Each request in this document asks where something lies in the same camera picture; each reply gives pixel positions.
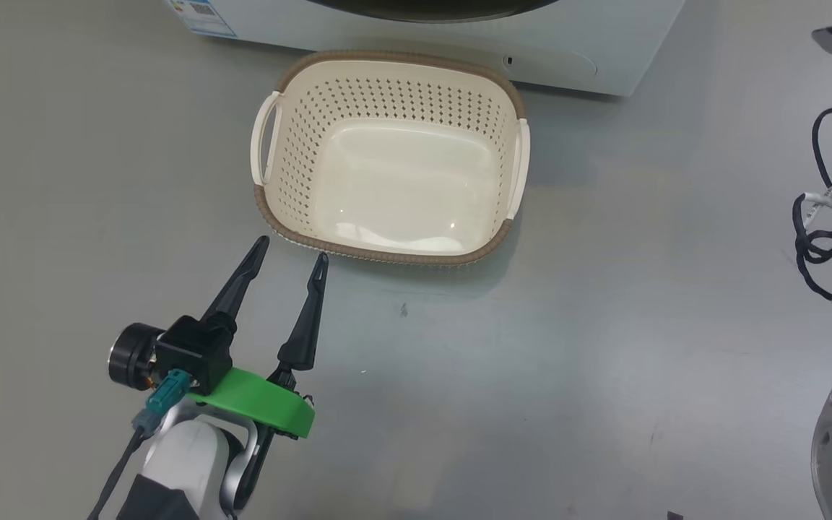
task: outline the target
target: beige plastic basket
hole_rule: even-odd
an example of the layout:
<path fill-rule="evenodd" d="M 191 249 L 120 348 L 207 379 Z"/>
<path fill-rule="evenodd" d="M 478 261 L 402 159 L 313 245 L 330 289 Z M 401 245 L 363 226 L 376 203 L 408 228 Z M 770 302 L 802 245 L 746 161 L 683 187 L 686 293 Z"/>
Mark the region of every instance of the beige plastic basket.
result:
<path fill-rule="evenodd" d="M 382 262 L 487 256 L 519 210 L 528 162 L 524 108 L 507 79 L 403 53 L 301 59 L 252 129 L 255 196 L 275 232 Z"/>

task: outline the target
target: basket rim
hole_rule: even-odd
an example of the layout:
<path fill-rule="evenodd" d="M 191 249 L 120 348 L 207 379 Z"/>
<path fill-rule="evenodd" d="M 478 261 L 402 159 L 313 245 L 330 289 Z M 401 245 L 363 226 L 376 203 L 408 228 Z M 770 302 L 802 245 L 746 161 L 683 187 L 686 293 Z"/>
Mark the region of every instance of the basket rim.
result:
<path fill-rule="evenodd" d="M 455 70 L 455 72 L 464 72 L 475 76 L 480 76 L 494 82 L 499 86 L 506 95 L 509 101 L 512 102 L 513 108 L 516 110 L 517 119 L 525 119 L 525 104 L 522 103 L 519 90 L 516 89 L 512 82 L 503 77 L 502 74 L 496 72 L 494 69 L 489 69 L 487 66 L 475 65 L 465 61 L 456 59 L 449 59 L 446 57 L 420 55 L 419 53 L 397 53 L 390 51 L 321 51 L 318 53 L 310 53 L 304 56 L 297 63 L 294 63 L 290 69 L 285 72 L 278 85 L 274 87 L 275 91 L 284 93 L 287 87 L 290 86 L 291 80 L 294 79 L 304 69 L 317 63 L 326 61 L 387 61 L 395 63 L 407 63 L 410 65 L 434 66 L 437 69 Z"/>
<path fill-rule="evenodd" d="M 261 216 L 264 217 L 268 225 L 271 226 L 275 233 L 284 237 L 292 243 L 298 243 L 301 246 L 307 246 L 320 251 L 328 251 L 328 253 L 341 254 L 341 256 L 351 256 L 353 258 L 361 258 L 364 260 L 374 260 L 376 262 L 387 262 L 390 264 L 418 264 L 418 266 L 445 266 L 455 267 L 462 264 L 472 264 L 482 259 L 488 254 L 491 254 L 499 244 L 506 239 L 509 230 L 512 228 L 512 219 L 506 218 L 500 225 L 496 234 L 483 246 L 471 251 L 471 253 L 458 254 L 458 256 L 440 256 L 440 254 L 407 254 L 407 253 L 387 253 L 386 251 L 374 251 L 364 249 L 361 247 L 343 246 L 339 243 L 332 243 L 329 240 L 314 239 L 302 233 L 291 230 L 290 227 L 285 226 L 274 216 L 272 208 L 268 205 L 268 200 L 265 198 L 265 188 L 258 184 L 253 185 L 255 188 L 255 204 L 259 207 Z"/>

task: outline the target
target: green bracket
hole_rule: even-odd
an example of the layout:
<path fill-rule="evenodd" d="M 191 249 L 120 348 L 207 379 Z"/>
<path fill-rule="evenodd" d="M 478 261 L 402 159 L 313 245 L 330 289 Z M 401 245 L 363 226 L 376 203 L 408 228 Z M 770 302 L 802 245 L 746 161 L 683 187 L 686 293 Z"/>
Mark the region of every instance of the green bracket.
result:
<path fill-rule="evenodd" d="M 188 397 L 301 438 L 310 435 L 316 415 L 300 395 L 240 368 L 231 368 L 211 395 Z"/>

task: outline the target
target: white appliance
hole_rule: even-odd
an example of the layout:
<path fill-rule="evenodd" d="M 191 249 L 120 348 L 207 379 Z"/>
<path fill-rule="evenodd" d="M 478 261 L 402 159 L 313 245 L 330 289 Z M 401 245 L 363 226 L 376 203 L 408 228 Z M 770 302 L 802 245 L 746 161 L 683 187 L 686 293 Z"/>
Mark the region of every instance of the white appliance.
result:
<path fill-rule="evenodd" d="M 165 0 L 192 32 L 460 59 L 516 82 L 631 95 L 684 0 Z"/>

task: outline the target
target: basket handle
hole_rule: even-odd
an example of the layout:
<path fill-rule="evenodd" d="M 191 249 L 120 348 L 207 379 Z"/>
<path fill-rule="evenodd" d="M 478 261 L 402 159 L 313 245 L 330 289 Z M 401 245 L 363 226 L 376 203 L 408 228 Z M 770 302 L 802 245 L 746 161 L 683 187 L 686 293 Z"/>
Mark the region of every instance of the basket handle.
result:
<path fill-rule="evenodd" d="M 512 187 L 509 189 L 509 211 L 506 218 L 515 218 L 519 213 L 519 204 L 525 192 L 525 180 L 529 174 L 529 153 L 532 151 L 532 138 L 529 124 L 525 118 L 519 119 L 519 131 L 516 132 L 516 152 L 512 162 Z"/>
<path fill-rule="evenodd" d="M 274 161 L 274 146 L 278 142 L 278 127 L 281 126 L 281 106 L 278 105 L 278 98 L 281 92 L 274 91 L 265 99 L 259 108 L 259 114 L 255 116 L 255 124 L 252 126 L 252 140 L 250 142 L 250 167 L 252 168 L 252 181 L 259 186 L 268 184 L 272 177 L 272 162 Z M 268 126 L 268 117 L 274 112 L 274 127 L 272 135 L 268 138 L 268 158 L 261 162 L 261 151 L 263 146 L 261 140 L 264 138 L 265 127 Z"/>

